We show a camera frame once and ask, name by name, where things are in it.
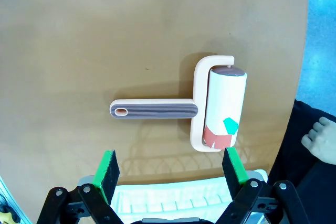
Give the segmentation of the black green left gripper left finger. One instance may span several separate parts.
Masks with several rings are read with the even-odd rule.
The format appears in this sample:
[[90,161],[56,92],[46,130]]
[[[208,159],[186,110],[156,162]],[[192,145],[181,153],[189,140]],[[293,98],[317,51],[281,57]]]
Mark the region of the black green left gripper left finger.
[[94,223],[122,223],[111,208],[119,174],[115,151],[105,151],[92,182],[72,191],[63,187],[49,191],[37,222],[78,223],[90,217]]

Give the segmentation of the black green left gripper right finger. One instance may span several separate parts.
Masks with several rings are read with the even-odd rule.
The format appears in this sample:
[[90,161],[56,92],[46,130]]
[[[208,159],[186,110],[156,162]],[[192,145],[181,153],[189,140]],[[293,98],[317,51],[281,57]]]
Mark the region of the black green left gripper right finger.
[[268,223],[310,222],[290,181],[269,185],[249,178],[234,147],[225,149],[222,167],[232,202],[217,223],[246,223],[253,212],[262,213]]

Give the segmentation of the person's bare hand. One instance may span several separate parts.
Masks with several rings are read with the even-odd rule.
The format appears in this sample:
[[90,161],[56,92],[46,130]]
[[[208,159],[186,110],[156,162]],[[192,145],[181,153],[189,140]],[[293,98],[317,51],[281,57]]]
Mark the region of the person's bare hand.
[[335,122],[321,117],[303,136],[301,143],[322,162],[335,165]]

